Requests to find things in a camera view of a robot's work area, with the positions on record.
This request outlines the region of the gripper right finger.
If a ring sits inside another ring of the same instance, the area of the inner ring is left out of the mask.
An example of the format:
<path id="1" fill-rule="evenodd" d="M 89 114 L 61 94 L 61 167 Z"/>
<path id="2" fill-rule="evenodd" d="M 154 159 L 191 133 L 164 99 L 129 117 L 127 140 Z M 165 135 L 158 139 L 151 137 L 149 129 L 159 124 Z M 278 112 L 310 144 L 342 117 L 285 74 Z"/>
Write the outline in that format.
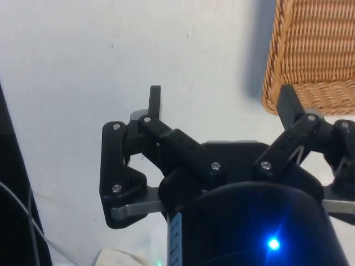
<path id="1" fill-rule="evenodd" d="M 284 131 L 255 162 L 255 179 L 279 182 L 292 165 L 300 165 L 310 152 L 318 152 L 333 171 L 333 189 L 354 193 L 354 121 L 330 124 L 306 112 L 290 84 L 281 86 L 277 112 Z"/>

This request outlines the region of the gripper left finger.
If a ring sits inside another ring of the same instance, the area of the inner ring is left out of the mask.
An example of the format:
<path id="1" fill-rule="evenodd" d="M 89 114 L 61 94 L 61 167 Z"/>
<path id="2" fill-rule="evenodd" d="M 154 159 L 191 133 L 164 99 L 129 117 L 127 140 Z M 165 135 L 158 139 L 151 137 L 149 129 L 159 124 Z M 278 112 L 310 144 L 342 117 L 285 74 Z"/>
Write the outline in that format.
<path id="1" fill-rule="evenodd" d="M 171 219 L 202 195 L 223 185 L 227 168 L 206 146 L 160 120 L 161 87 L 150 88 L 146 110 L 132 113 L 129 123 L 108 122 L 102 129 L 100 199 L 107 225 L 126 228 L 160 212 Z M 158 187 L 129 165 L 144 155 L 163 174 Z"/>

